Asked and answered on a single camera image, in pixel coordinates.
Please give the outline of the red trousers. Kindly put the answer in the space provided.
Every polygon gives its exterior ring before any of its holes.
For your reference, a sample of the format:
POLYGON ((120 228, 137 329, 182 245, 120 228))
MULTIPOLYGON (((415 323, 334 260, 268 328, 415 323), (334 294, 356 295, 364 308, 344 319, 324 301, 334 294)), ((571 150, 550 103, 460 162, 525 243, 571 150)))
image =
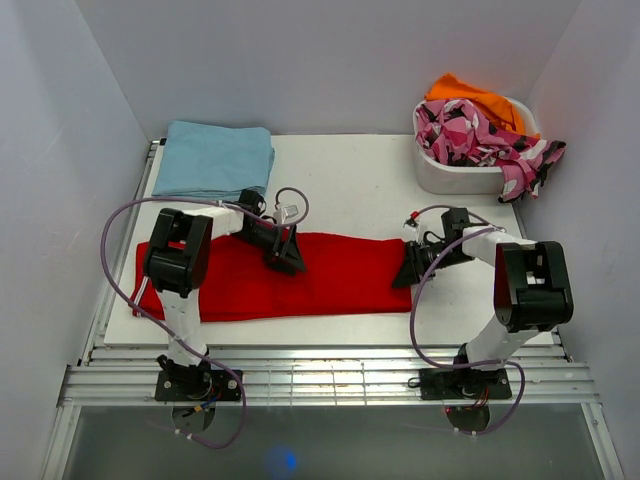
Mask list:
POLYGON ((267 267, 262 251, 237 237, 211 242, 199 290, 203 322, 299 316, 406 313, 409 287, 392 282, 404 258, 400 239, 300 233, 306 270, 294 276, 267 267))

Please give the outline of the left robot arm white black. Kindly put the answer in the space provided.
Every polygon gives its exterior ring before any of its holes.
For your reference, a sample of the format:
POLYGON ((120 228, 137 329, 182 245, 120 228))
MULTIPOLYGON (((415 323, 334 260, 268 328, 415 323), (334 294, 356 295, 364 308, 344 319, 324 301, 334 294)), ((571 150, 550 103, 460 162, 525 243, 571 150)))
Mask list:
POLYGON ((306 270, 296 235, 307 212, 280 202, 271 215, 264 208, 259 193, 244 190, 236 202, 159 212, 142 263, 143 281, 158 295, 171 331, 167 352, 157 358, 156 400, 212 404, 242 398, 242 373, 231 374, 204 360, 208 348, 200 334, 200 289, 209 270, 211 242, 221 237, 259 248, 266 266, 276 272, 306 270))

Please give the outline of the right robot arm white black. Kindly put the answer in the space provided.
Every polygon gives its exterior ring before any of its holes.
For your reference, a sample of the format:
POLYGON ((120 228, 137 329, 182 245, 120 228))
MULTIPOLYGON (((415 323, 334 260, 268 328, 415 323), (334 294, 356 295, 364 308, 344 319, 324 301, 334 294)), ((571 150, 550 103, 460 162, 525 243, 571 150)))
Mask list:
POLYGON ((573 316, 563 247, 510 235, 461 207, 445 209, 441 222, 442 235, 427 231, 405 243, 393 287, 422 289, 438 270, 481 260, 494 270, 494 314, 451 365, 429 363, 412 385, 424 400, 507 400, 510 357, 573 316))

